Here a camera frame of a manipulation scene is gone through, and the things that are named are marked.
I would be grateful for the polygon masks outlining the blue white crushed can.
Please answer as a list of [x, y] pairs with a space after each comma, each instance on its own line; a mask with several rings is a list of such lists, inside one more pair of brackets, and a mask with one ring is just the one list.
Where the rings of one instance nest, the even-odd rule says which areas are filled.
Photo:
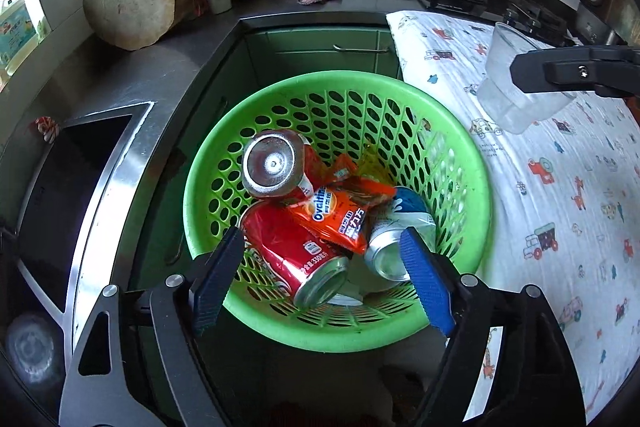
[[400, 255], [400, 236], [406, 228], [415, 228], [431, 251], [435, 250], [436, 223], [423, 198], [410, 188], [396, 186], [395, 195], [370, 212], [367, 267], [386, 281], [410, 280]]

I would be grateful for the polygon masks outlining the red cola can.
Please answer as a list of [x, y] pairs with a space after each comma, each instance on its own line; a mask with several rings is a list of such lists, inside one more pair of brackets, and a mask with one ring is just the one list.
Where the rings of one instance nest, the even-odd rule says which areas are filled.
[[255, 202], [243, 212], [240, 228], [294, 306], [322, 306], [345, 283], [349, 259], [305, 229], [285, 206]]

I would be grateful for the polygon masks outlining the orange Ovaltine snack packet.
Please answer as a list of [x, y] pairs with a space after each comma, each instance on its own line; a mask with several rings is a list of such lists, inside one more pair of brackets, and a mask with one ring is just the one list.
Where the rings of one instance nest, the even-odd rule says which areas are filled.
[[320, 239], [363, 255], [368, 249], [368, 213], [388, 202], [396, 187], [351, 176], [322, 186], [305, 202], [288, 205], [288, 211]]

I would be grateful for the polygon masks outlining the white paper cup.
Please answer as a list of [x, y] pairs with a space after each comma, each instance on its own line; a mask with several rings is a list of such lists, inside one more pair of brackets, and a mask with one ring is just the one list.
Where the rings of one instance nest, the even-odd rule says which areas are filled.
[[355, 255], [350, 259], [346, 281], [329, 300], [329, 304], [344, 307], [361, 306], [367, 295], [386, 291], [388, 288], [390, 281], [371, 271], [363, 257]]

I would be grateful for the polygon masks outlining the green perforated plastic trash basket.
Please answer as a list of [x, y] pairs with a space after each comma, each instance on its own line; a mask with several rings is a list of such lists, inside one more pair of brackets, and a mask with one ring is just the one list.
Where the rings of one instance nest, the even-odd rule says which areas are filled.
[[363, 266], [375, 219], [415, 228], [471, 273], [491, 215], [484, 161], [461, 122], [402, 81], [350, 70], [283, 80], [235, 106], [206, 136], [183, 195], [192, 255], [241, 233], [224, 307], [278, 343], [330, 353], [384, 347], [427, 323], [398, 262], [376, 271], [394, 287], [334, 303]]

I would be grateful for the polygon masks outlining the black rice cooker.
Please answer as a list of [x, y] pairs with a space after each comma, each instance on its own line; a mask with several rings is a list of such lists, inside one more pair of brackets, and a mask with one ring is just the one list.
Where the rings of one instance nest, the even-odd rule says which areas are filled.
[[579, 0], [575, 29], [590, 46], [621, 46], [626, 41], [605, 21], [604, 9], [610, 0]]

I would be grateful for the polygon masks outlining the white cartoon-print tablecloth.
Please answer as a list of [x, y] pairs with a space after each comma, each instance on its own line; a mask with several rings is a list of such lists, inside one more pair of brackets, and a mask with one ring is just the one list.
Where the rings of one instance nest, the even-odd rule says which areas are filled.
[[402, 77], [464, 124], [483, 153], [495, 201], [494, 246], [480, 275], [546, 295], [594, 421], [639, 356], [639, 128], [620, 100], [581, 93], [514, 133], [484, 105], [515, 55], [536, 40], [503, 24], [387, 15]]

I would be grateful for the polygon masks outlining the stainless steel sink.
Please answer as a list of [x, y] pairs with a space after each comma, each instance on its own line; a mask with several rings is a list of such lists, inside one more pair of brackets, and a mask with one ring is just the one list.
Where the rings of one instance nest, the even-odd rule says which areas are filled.
[[64, 124], [27, 187], [10, 248], [2, 343], [12, 376], [51, 416], [60, 408], [72, 350], [75, 295], [91, 221], [117, 161], [151, 108], [134, 104]]

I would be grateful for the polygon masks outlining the small red sink ornament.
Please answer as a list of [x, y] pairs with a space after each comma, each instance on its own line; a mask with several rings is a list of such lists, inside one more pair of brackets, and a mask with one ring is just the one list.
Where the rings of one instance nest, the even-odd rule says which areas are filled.
[[38, 117], [34, 121], [37, 131], [42, 135], [43, 141], [51, 144], [60, 134], [60, 126], [49, 116]]

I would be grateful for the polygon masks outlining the detergent jug on windowsill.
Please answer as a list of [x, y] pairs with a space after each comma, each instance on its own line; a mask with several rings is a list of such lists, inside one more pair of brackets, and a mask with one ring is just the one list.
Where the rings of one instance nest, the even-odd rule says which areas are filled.
[[14, 72], [38, 44], [38, 34], [25, 0], [4, 0], [0, 20], [1, 68], [6, 75]]

